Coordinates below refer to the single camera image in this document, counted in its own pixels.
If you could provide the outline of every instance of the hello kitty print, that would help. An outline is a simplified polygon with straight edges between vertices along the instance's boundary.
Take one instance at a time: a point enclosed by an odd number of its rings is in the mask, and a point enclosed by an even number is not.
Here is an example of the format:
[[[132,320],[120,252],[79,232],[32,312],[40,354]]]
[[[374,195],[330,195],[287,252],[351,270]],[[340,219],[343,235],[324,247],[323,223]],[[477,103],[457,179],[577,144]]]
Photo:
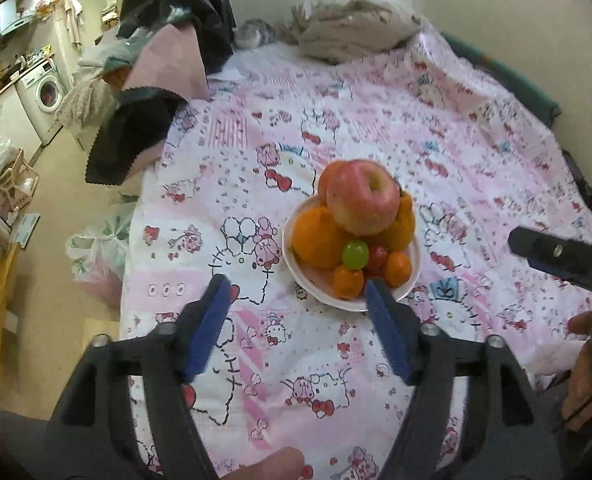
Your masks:
[[[592,238],[592,217],[553,135],[428,27],[403,49],[338,66],[275,44],[234,55],[241,75],[180,107],[132,220],[121,333],[173,322],[212,275],[231,308],[207,369],[183,386],[218,474],[299,447],[305,480],[377,478],[413,396],[368,317],[319,304],[283,261],[282,227],[335,158],[370,158],[414,198],[422,321],[526,362],[592,296],[512,256],[523,224]],[[462,431],[456,380],[439,462]],[[145,463],[159,471],[142,382],[132,378]]]

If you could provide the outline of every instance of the bowl of fruit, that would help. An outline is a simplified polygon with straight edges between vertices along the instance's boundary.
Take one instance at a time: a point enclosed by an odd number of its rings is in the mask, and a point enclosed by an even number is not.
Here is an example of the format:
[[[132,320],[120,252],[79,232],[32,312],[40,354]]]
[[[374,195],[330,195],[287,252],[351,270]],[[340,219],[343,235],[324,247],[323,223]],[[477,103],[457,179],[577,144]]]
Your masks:
[[[375,277],[400,300],[421,270],[412,197],[371,160],[333,161],[287,220],[282,251],[298,285],[322,303],[364,312],[364,285]]]

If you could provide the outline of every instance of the washing machine door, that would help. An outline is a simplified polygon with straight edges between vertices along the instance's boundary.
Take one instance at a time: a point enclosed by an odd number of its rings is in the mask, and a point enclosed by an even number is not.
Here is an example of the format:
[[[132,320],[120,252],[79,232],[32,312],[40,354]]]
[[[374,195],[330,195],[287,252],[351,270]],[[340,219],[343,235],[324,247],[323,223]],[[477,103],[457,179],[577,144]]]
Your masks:
[[[36,102],[46,114],[53,114],[62,101],[62,90],[55,74],[47,74],[36,85]]]

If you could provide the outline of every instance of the green grape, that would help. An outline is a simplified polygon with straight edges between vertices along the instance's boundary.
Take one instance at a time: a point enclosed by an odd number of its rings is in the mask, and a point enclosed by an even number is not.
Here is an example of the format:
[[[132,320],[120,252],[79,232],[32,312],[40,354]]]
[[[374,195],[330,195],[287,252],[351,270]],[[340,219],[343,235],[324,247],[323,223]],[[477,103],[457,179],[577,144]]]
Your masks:
[[[352,240],[343,249],[343,264],[348,269],[362,269],[369,260],[369,247],[362,240]]]

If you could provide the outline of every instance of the screw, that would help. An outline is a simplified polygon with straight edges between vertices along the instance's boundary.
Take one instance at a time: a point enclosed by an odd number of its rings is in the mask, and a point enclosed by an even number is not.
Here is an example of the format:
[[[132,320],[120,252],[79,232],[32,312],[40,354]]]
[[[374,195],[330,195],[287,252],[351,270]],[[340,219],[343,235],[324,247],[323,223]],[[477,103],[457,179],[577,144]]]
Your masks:
[[[91,344],[91,346],[101,347],[101,346],[106,346],[111,342],[112,342],[112,338],[109,337],[108,335],[98,334],[98,335],[94,336],[94,338],[92,339],[92,342],[90,344]]]
[[[439,329],[437,325],[434,325],[434,323],[423,323],[420,326],[420,331],[425,335],[431,336],[435,336],[441,333],[441,329]]]
[[[175,332],[175,323],[171,322],[171,321],[166,321],[164,323],[161,323],[160,325],[158,325],[156,327],[156,331],[159,334],[171,335]]]
[[[503,346],[505,346],[504,339],[499,335],[490,335],[487,338],[487,344],[489,346],[493,346],[494,348],[502,348]]]

